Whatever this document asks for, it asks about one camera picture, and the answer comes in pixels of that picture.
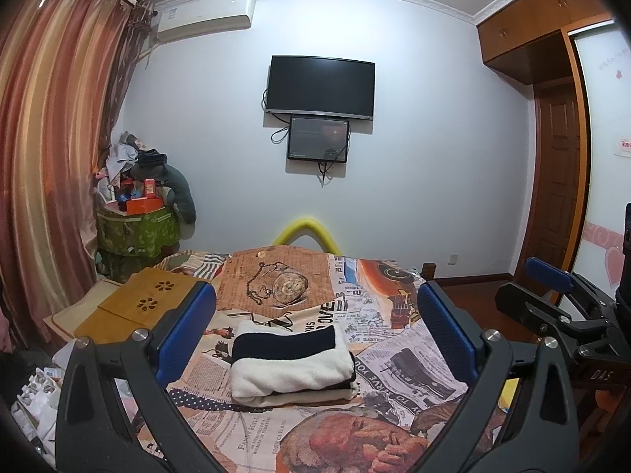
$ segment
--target baseboard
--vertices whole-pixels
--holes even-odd
[[[456,284],[474,284],[477,282],[491,281],[512,281],[513,275],[506,272],[505,274],[488,274],[487,276],[464,276],[464,277],[438,277],[434,279],[439,286],[454,286]]]

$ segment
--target small monitor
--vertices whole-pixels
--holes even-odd
[[[291,117],[287,158],[346,163],[349,134],[347,119]]]

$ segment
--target folded towel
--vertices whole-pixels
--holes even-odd
[[[232,346],[232,398],[250,407],[350,400],[355,361],[337,324],[309,332],[242,322]]]

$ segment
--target wall-mounted tv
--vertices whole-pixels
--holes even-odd
[[[372,119],[375,64],[321,56],[273,56],[269,113]]]
[[[349,134],[350,123],[347,119],[292,116],[287,158],[346,163]]]

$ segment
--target wooden floor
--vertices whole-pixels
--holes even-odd
[[[530,341],[532,332],[495,308],[495,294],[505,282],[478,282],[442,288],[453,303],[468,311],[482,329],[496,329],[512,341]]]

